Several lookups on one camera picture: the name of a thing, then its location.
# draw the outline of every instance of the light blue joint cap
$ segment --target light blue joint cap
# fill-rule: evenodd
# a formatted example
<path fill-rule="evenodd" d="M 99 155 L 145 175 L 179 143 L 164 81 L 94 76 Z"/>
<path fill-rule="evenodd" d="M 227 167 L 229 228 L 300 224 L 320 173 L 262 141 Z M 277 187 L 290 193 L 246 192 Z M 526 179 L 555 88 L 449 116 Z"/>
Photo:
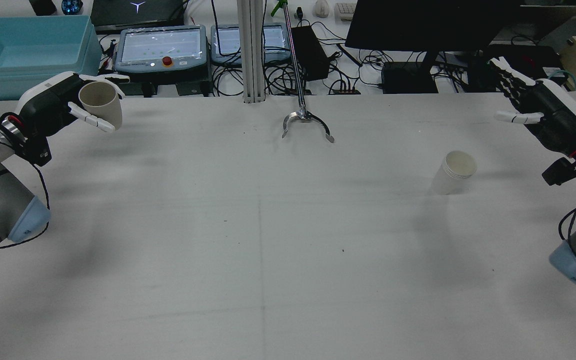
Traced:
<path fill-rule="evenodd" d="M 576 256 L 567 242 L 562 242 L 548 257 L 550 264 L 576 284 Z"/>
<path fill-rule="evenodd" d="M 28 239 L 30 235 L 38 233 L 42 226 L 50 221 L 50 210 L 37 196 L 32 198 L 25 207 L 21 216 L 14 224 L 8 239 L 13 243 L 21 243 Z"/>

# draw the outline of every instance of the keyboard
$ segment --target keyboard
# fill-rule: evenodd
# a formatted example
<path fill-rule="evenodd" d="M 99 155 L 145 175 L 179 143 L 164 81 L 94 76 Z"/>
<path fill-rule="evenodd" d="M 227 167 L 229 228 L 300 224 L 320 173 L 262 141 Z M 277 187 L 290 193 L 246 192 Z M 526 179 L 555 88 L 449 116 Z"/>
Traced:
<path fill-rule="evenodd" d="M 336 14 L 341 21 L 352 21 L 355 13 L 355 2 L 338 2 L 336 3 Z"/>

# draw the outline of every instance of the metal pole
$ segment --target metal pole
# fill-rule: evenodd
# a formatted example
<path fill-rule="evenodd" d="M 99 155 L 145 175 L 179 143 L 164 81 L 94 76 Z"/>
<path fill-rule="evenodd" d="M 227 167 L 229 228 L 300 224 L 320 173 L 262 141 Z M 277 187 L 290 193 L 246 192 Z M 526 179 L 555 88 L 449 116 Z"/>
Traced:
<path fill-rule="evenodd" d="M 295 42 L 293 41 L 293 28 L 290 25 L 290 10 L 288 4 L 283 5 L 283 16 L 286 18 L 286 28 L 288 28 L 288 44 L 290 45 L 290 57 L 292 58 L 292 66 L 294 67 L 294 79 L 297 82 L 297 96 L 299 97 L 299 118 L 306 119 L 308 112 L 306 112 L 306 100 L 304 100 L 304 86 L 302 85 L 302 76 L 299 73 L 299 64 L 297 63 L 297 55 L 295 55 Z"/>
<path fill-rule="evenodd" d="M 241 70 L 244 80 L 244 103 L 266 100 L 264 44 L 262 39 L 264 7 L 262 0 L 237 0 Z"/>

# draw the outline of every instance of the monitor stand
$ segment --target monitor stand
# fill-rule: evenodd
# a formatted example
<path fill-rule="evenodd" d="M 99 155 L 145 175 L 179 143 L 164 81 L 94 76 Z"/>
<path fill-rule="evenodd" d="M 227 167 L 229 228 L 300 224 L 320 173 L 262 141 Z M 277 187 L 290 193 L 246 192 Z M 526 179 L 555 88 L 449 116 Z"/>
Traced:
<path fill-rule="evenodd" d="M 437 85 L 430 75 L 439 51 L 428 51 L 421 63 L 388 62 L 381 70 L 384 94 L 436 94 Z"/>

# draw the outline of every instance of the laptop logo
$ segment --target laptop logo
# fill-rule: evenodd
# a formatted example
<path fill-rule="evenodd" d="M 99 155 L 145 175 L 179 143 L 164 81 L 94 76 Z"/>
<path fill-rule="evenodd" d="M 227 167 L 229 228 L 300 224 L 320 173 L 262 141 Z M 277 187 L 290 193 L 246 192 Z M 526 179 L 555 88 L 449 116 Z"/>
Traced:
<path fill-rule="evenodd" d="M 146 2 L 145 2 L 145 1 L 144 1 L 144 2 L 140 2 L 139 4 L 135 4 L 134 2 L 131 2 L 130 4 L 133 4 L 135 7 L 137 7 L 137 14 L 139 14 L 139 6 L 140 6 L 141 4 L 146 4 Z"/>

